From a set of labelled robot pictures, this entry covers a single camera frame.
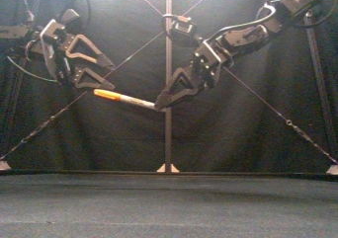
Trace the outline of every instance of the vertical pole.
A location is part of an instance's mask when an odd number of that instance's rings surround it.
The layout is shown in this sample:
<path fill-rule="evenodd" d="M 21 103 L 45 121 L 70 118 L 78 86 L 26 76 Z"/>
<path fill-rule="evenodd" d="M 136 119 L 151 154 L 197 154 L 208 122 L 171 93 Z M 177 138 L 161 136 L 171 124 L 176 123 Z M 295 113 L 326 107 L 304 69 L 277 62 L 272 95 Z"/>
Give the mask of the vertical pole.
<path fill-rule="evenodd" d="M 303 19 L 303 22 L 307 26 L 312 24 L 311 19 L 312 19 L 312 16 L 311 16 L 311 11 L 310 11 L 306 14 L 304 19 Z M 324 85 L 324 78 L 323 78 L 323 72 L 322 72 L 322 65 L 320 65 L 319 51 L 318 51 L 318 44 L 316 44 L 314 29 L 306 29 L 306 34 L 307 34 L 310 53 L 311 53 L 311 61 L 312 61 L 312 67 L 314 67 L 314 73 L 315 73 L 316 88 L 318 88 L 319 99 L 320 99 L 328 148 L 330 148 L 331 155 L 336 156 L 336 145 L 338 144 L 336 144 L 332 115 L 330 112 L 330 103 L 328 103 L 328 99 L 327 99 L 327 91 L 326 91 L 326 85 Z"/>
<path fill-rule="evenodd" d="M 26 0 L 24 0 L 25 2 L 25 7 L 28 10 L 28 3 Z M 38 9 L 40 9 L 40 3 L 41 0 L 34 0 L 33 2 L 33 8 L 32 8 L 32 13 L 36 16 L 38 14 Z M 26 59 L 21 58 L 18 64 L 25 67 L 26 64 Z M 13 126 L 13 120 L 14 120 L 14 113 L 16 113 L 16 108 L 17 108 L 17 101 L 18 101 L 18 96 L 20 96 L 20 90 L 21 90 L 21 83 L 22 83 L 22 77 L 24 74 L 21 71 L 17 71 L 14 69 L 14 66 L 10 66 L 10 68 L 13 70 L 10 70 L 10 79 L 12 79 L 12 83 L 9 84 L 9 89 L 10 89 L 10 96 L 9 96 L 9 101 L 8 101 L 8 109 L 5 111 L 5 115 L 4 115 L 4 128 L 2 128 L 2 134 L 4 137 L 0 139 L 0 158 L 1 158 L 1 154 L 6 153 L 9 150 L 9 141 L 10 141 L 10 136 L 12 136 L 12 126 Z"/>
<path fill-rule="evenodd" d="M 171 14 L 171 0 L 167 0 L 167 14 Z M 169 30 L 171 19 L 167 18 L 167 31 Z M 171 40 L 165 40 L 165 50 L 167 50 L 167 82 L 171 78 Z M 165 173 L 171 173 L 171 108 L 167 108 L 165 111 Z"/>

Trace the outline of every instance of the metal pole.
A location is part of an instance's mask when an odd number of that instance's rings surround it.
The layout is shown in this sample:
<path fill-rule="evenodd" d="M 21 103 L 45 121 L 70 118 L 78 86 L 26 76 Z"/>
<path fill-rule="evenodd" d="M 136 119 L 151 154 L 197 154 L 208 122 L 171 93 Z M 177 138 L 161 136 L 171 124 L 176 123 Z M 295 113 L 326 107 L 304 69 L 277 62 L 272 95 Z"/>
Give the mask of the metal pole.
<path fill-rule="evenodd" d="M 167 0 L 167 14 L 171 14 L 171 0 Z M 171 19 L 167 18 L 167 30 L 171 26 Z M 165 41 L 165 49 L 167 49 L 167 82 L 171 78 L 171 40 L 167 38 Z M 165 173 L 171 173 L 171 108 L 167 108 L 165 111 Z"/>
<path fill-rule="evenodd" d="M 308 12 L 303 19 L 303 22 L 306 25 L 312 24 L 311 18 L 312 18 L 311 12 Z M 323 78 L 322 65 L 320 65 L 320 60 L 319 60 L 319 51 L 318 51 L 318 44 L 316 44 L 314 29 L 306 29 L 306 34 L 307 34 L 307 40 L 308 40 L 308 46 L 310 46 L 311 61 L 312 61 L 312 67 L 314 67 L 314 73 L 315 73 L 319 99 L 320 99 L 328 148 L 330 148 L 331 155 L 336 157 L 336 137 L 335 137 L 335 131 L 334 131 L 332 115 L 331 115 L 330 103 L 327 99 L 327 91 L 326 91 L 326 85 L 324 85 L 324 78 Z"/>

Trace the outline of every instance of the black curtain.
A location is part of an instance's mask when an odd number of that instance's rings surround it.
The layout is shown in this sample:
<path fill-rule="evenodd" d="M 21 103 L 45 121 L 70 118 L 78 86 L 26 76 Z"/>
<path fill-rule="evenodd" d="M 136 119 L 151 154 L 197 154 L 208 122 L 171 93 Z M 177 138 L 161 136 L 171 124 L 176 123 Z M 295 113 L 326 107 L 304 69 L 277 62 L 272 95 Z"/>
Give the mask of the black curtain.
<path fill-rule="evenodd" d="M 251 22 L 265 0 L 199 1 L 172 0 L 172 13 L 181 15 L 188 10 L 197 32 L 207 38 L 223 27 Z M 22 0 L 1 2 L 0 25 L 22 22 Z M 42 0 L 37 25 L 44 26 L 68 2 Z M 323 11 L 330 3 L 327 0 L 322 5 Z M 117 66 L 108 77 L 114 91 L 153 102 L 165 84 L 165 36 L 160 35 L 165 0 L 90 0 L 90 7 L 90 23 L 82 33 Z M 84 1 L 74 3 L 74 10 L 85 20 Z M 336 23 L 335 13 L 315 29 L 335 128 Z M 172 46 L 172 69 L 187 65 L 191 53 L 191 48 Z M 28 62 L 25 67 L 49 77 L 41 62 Z M 9 123 L 16 71 L 2 54 L 1 138 L 8 148 L 81 95 L 24 76 Z M 237 58 L 231 71 L 327 149 L 304 30 L 288 29 L 264 48 Z M 17 169 L 156 171 L 164 163 L 164 126 L 164 114 L 88 92 L 6 161 Z M 225 71 L 213 89 L 172 108 L 172 163 L 183 172 L 315 173 L 331 164 Z"/>

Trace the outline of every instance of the gray carpet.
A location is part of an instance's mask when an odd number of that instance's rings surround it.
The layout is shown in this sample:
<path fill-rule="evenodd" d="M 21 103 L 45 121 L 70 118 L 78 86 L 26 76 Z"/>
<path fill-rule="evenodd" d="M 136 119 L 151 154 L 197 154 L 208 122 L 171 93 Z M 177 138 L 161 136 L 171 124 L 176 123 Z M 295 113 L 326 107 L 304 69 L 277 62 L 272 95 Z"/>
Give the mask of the gray carpet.
<path fill-rule="evenodd" d="M 338 237 L 338 183 L 260 177 L 0 177 L 0 237 Z"/>

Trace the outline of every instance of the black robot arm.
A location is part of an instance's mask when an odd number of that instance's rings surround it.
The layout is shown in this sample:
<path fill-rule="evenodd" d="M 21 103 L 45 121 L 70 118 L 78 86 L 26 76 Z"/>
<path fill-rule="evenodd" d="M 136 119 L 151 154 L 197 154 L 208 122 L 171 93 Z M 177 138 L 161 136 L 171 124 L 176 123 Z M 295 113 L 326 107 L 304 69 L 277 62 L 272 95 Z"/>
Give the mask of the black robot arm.
<path fill-rule="evenodd" d="M 260 49 L 320 2 L 322 0 L 267 1 L 256 21 L 225 27 L 205 40 L 195 34 L 193 23 L 188 18 L 171 16 L 172 26 L 168 37 L 172 41 L 187 40 L 184 44 L 197 44 L 197 48 L 189 64 L 179 68 L 171 76 L 157 96 L 156 110 L 173 106 L 203 90 L 212 88 L 221 67 L 231 67 L 237 56 Z"/>

